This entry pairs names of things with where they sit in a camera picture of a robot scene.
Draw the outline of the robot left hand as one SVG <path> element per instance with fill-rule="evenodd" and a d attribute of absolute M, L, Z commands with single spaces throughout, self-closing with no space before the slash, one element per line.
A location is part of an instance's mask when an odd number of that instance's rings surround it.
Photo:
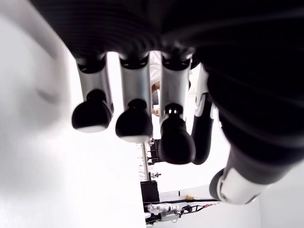
<path fill-rule="evenodd" d="M 210 109 L 230 142 L 210 184 L 243 205 L 304 159 L 304 3 L 301 0 L 34 0 L 82 65 L 108 51 L 138 66 L 163 60 L 160 158 L 203 163 Z"/>

